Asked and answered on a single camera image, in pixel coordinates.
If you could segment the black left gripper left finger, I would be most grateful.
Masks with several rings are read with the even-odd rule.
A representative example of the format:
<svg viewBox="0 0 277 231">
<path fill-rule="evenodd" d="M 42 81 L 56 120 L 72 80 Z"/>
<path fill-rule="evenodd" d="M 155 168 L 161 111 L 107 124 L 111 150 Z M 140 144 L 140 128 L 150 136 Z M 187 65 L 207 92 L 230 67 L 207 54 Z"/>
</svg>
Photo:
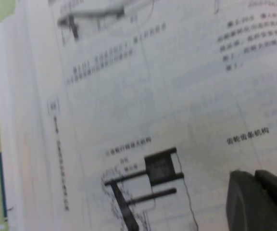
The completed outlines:
<svg viewBox="0 0 277 231">
<path fill-rule="evenodd" d="M 230 173 L 226 215 L 230 231 L 277 231 L 277 209 L 250 173 Z"/>
</svg>

